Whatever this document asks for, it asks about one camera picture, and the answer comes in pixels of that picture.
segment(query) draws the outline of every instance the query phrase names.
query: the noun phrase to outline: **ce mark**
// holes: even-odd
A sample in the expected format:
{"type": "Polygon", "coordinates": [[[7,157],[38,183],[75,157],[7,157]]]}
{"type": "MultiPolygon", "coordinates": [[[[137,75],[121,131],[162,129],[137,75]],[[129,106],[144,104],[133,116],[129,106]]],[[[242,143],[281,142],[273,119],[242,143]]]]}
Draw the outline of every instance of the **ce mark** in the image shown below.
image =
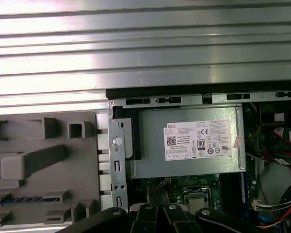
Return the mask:
{"type": "Polygon", "coordinates": [[[206,130],[201,130],[201,133],[202,133],[202,134],[204,134],[204,133],[205,133],[205,134],[208,134],[208,129],[206,129],[206,130]]]}

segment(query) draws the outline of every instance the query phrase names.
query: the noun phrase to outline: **power connector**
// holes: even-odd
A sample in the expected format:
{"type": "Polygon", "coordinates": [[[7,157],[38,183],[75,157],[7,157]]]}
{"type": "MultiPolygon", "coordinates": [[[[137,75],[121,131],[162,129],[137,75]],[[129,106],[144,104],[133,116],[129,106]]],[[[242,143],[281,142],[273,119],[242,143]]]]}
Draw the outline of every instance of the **power connector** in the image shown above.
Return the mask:
{"type": "Polygon", "coordinates": [[[252,208],[254,211],[259,211],[259,210],[260,210],[260,208],[259,208],[258,205],[257,205],[258,202],[261,202],[261,200],[259,200],[259,199],[253,199],[253,200],[251,201],[251,208],[252,208]]]}

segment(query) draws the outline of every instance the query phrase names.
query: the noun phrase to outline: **red cable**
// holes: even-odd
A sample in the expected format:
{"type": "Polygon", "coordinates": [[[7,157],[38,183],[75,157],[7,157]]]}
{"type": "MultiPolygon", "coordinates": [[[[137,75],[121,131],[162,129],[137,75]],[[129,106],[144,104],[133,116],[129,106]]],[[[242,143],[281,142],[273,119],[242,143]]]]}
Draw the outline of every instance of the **red cable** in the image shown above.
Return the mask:
{"type": "Polygon", "coordinates": [[[270,153],[279,153],[279,154],[285,154],[285,155],[288,155],[288,156],[291,156],[291,152],[288,152],[288,151],[281,151],[281,150],[272,150],[271,152],[266,152],[265,154],[264,154],[264,159],[266,160],[266,161],[269,161],[269,155],[270,155],[270,153]]]}
{"type": "Polygon", "coordinates": [[[291,214],[291,207],[290,209],[280,218],[280,220],[285,219],[286,217],[288,217],[291,214]]]}
{"type": "Polygon", "coordinates": [[[284,141],[284,142],[287,142],[287,143],[290,143],[291,144],[291,141],[287,140],[287,139],[284,139],[282,137],[280,137],[279,135],[277,135],[276,133],[274,133],[274,136],[278,139],[280,139],[281,141],[284,141]]]}

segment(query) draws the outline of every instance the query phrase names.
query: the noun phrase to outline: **power supply sticker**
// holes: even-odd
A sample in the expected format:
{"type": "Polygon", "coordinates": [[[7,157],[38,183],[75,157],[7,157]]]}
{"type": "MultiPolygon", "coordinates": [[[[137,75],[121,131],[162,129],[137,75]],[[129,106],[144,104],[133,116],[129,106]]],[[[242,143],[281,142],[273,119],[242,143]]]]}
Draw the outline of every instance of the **power supply sticker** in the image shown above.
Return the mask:
{"type": "Polygon", "coordinates": [[[164,141],[167,161],[232,155],[229,121],[168,123],[164,141]]]}

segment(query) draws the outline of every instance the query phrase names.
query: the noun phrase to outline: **yellow cable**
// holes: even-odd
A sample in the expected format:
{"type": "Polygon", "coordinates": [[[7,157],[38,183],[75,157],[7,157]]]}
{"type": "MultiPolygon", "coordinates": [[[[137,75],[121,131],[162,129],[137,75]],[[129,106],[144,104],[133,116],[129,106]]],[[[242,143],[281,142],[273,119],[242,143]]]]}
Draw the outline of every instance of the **yellow cable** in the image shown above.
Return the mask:
{"type": "Polygon", "coordinates": [[[253,138],[255,138],[256,136],[258,136],[261,133],[261,126],[258,127],[257,131],[251,135],[250,137],[248,137],[245,142],[248,142],[250,140],[252,140],[253,138]]]}
{"type": "Polygon", "coordinates": [[[267,228],[273,227],[273,226],[275,226],[275,225],[281,223],[283,220],[284,220],[284,219],[282,219],[282,220],[280,220],[280,221],[278,221],[278,222],[275,222],[275,223],[273,223],[273,224],[271,224],[271,225],[267,225],[267,226],[258,226],[258,227],[260,227],[260,228],[262,228],[262,229],[267,229],[267,228]]]}

